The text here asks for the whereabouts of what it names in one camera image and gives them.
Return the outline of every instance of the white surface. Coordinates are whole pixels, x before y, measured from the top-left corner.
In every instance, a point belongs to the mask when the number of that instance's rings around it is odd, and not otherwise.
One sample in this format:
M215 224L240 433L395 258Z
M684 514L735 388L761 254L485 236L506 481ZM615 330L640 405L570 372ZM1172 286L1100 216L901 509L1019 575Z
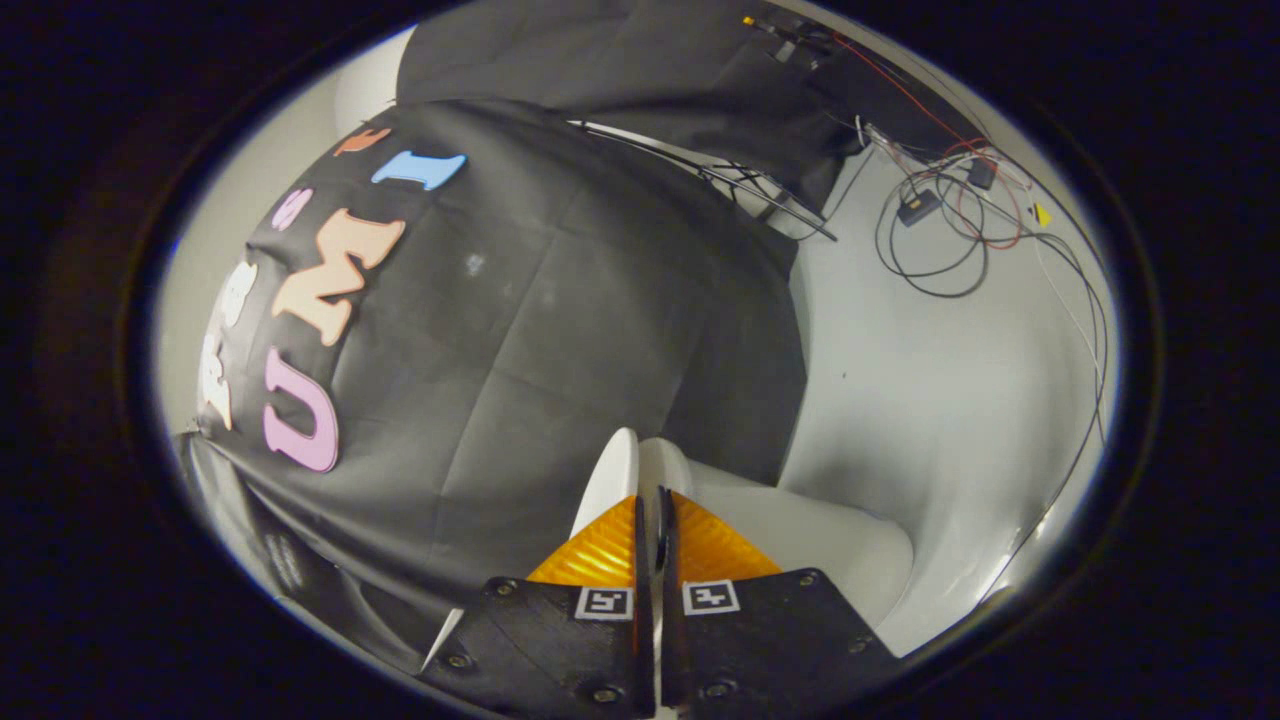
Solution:
M777 4L865 42L945 97L964 100L997 145L1069 208L1083 206L1012 123L927 60L808 3ZM211 184L174 254L159 304L159 387L172 430L182 430L195 414L201 338L244 238L315 158L388 106L407 36L408 31L393 36L301 94L230 158ZM946 78L950 87L922 68ZM837 181L828 213L859 161ZM910 537L914 568L906 592L878 628L888 647L904 653L963 618L989 588L1015 582L1019 570L1034 565L1087 492L1100 450L1094 437L1059 506L1044 514L1092 413L1092 359L1041 275L1029 242L993 254L987 284L965 300L925 297L884 270L870 233L884 193L899 177L883 155L872 159L828 224L841 242L814 236L801 243L792 290L809 387L781 487L867 507ZM1115 348L1115 313L1105 283L1065 213L1052 204L1050 211L1057 219L1048 229L1073 245L1108 305ZM1078 220L1105 243L1088 217ZM773 222L790 234L808 233L783 214ZM938 223L934 215L902 237L955 242ZM919 243L910 261L928 263L943 252L950 259L951 249ZM1046 254L1046 264L1065 302L1087 323L1078 281L1055 255ZM1111 378L1119 372L1115 356L1114 350ZM1115 387L1110 384L1103 398L1107 418ZM650 455L671 461L660 446L641 443L641 486ZM742 524L733 524L744 530L767 520L763 512L754 521L742 518ZM1028 537L1027 546L1010 561L1021 537ZM1000 577L1006 562L1009 574Z
M1030 241L993 251L983 287L960 300L928 297L886 270L872 238L904 174L873 152L828 222L840 242L801 242L792 270L809 384L780 487L868 509L910 536L910 582L877 629L902 655L973 610L1032 533L1089 423L1094 368ZM828 214L861 160L846 163ZM1114 359L1116 315L1105 283L1061 209L1050 211L1059 220L1048 229L1073 246L1108 305ZM776 223L803 234L786 218ZM946 265L965 250L941 213L896 233L913 268ZM1088 322L1079 281L1046 255L1066 304ZM1114 382L1105 416L1112 401ZM1098 454L1094 434L1076 471L1082 482Z
M573 518L568 537L603 515L608 509L636 495L640 477L640 442L631 428L618 428L600 451L591 478L582 491L582 500Z
M911 573L911 541L893 523L856 507L803 497L692 460L686 462L687 470L669 462L667 468L676 468L673 482L663 479L660 484L728 523L783 571L818 568L872 628L897 602ZM691 484L680 491L676 483L685 482L686 471Z
M453 628L458 625L458 620L462 620L463 610L461 607L454 607L449 610L449 614L444 618L444 625L440 626L440 632L435 635L435 642L431 643L431 650L428 651L426 657L422 660L422 669L420 673L426 673L426 666L431 664L431 659L444 644L444 641L449 639L453 633Z
M280 195L340 133L337 74L303 90L253 132L209 184L174 249L156 304L156 387L165 424L193 427L200 351L223 281Z
M365 120L394 104L396 73L413 27L352 58L337 73L333 119L340 136L351 133Z

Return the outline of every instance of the white wall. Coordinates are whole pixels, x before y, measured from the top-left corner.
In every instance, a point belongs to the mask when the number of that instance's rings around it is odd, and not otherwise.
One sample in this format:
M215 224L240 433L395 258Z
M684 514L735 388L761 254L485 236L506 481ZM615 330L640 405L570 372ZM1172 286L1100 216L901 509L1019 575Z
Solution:
M214 300L268 210L338 141L335 73L302 91L230 156L174 249L156 306L155 368L165 424L193 427L201 342Z
M1084 263L1111 322L1102 401L1108 419L1119 370L1116 311L1101 270L1065 219L1068 210L1094 242L1105 238L1044 154L996 108L918 55L808 3L774 1L865 44L943 97L963 97L991 140L1064 201L1060 208L1037 195L1056 218L1047 229ZM945 78L946 87L922 67ZM870 510L908 532L915 552L911 579L876 628L891 650L905 653L964 618L993 588L1016 583L1018 574L1006 570L1025 573L1043 556L1087 489L1102 447L1094 433L1064 487L1093 413L1094 366L1041 270L1036 245L1024 240L993 251L989 275L970 297L916 292L876 255L877 215L904 174L884 152L874 152L828 222L840 242L806 240L792 270L809 384L780 487ZM861 160L846 164L824 214L831 215ZM1010 206L998 193L992 200ZM808 233L785 217L772 224L792 236ZM909 231L899 225L897 237L900 251L910 255L904 264L914 268L943 266L965 242L940 213ZM1088 331L1079 281L1056 255L1043 254Z

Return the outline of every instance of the small black box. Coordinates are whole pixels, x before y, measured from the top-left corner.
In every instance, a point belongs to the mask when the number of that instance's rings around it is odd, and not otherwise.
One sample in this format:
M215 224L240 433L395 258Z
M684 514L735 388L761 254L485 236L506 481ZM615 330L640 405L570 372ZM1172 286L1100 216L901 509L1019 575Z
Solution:
M996 182L996 164L983 160L974 160L969 165L969 184L982 188L991 190L991 186Z
M938 196L934 195L932 190L925 190L924 192L899 205L897 219L902 220L904 225L911 227L918 223L920 218L937 210L941 204L942 202L938 201Z

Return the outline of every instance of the white plastic object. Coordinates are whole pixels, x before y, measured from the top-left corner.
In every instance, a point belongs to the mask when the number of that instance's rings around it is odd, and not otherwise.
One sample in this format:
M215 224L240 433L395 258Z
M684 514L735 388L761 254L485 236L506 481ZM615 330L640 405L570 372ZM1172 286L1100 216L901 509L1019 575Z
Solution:
M577 506L570 537L590 525L608 509L636 495L639 473L640 442L635 430L620 428L604 446L600 459L595 461L595 469L591 470L591 478L582 492L582 501Z

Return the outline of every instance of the orange letter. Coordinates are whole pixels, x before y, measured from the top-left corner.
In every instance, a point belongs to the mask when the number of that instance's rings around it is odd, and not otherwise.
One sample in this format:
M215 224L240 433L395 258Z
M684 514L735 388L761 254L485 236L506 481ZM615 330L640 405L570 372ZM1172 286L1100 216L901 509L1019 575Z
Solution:
M320 331L324 345L338 342L351 318L351 301L320 299L365 287L365 278L347 255L360 258L367 270L387 258L403 232L404 220L371 223L352 218L346 208L338 210L316 233L323 263L284 278L271 304L271 315L293 313Z
M364 150L366 147L371 147L372 145L376 145L379 140L387 137L390 133L392 133L392 128L383 128L383 129L380 129L378 132L374 132L371 129L366 129L365 132L362 132L360 135L353 135L353 136L348 137L347 140L342 141L342 145L339 145L338 149L333 151L333 155L334 155L334 158L337 158L338 155L342 155L343 152L360 152L361 150Z

